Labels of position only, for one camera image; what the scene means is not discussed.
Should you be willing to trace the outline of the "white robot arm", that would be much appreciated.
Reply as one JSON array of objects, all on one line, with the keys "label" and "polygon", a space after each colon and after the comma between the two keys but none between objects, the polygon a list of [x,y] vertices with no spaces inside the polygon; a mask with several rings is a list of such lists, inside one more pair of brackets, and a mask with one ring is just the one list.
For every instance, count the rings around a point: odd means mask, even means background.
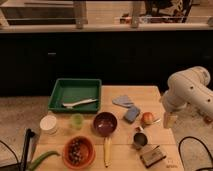
[{"label": "white robot arm", "polygon": [[207,87],[210,80],[209,71],[201,66],[178,71],[168,78],[168,90],[161,97],[165,109],[165,128],[173,126],[178,118],[177,112],[184,109],[188,103],[213,119],[213,90]]}]

